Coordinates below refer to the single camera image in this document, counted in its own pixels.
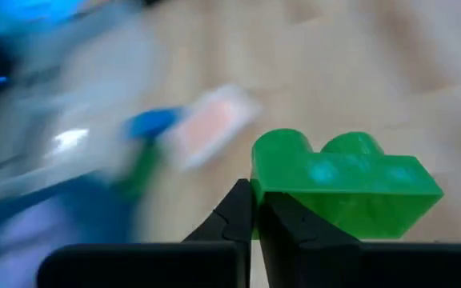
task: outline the light wood surface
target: light wood surface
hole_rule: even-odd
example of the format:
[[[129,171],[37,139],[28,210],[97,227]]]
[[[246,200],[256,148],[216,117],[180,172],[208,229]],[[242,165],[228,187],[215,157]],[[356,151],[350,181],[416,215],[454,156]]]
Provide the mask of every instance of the light wood surface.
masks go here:
[[[166,0],[146,17],[162,53],[144,109],[192,103],[226,83],[263,113],[216,158],[165,165],[144,199],[138,238],[179,241],[251,172],[251,146],[275,128],[315,150],[372,133],[388,154],[415,155],[445,198],[406,241],[461,242],[461,8],[453,0]],[[254,250],[252,286],[265,286]]]

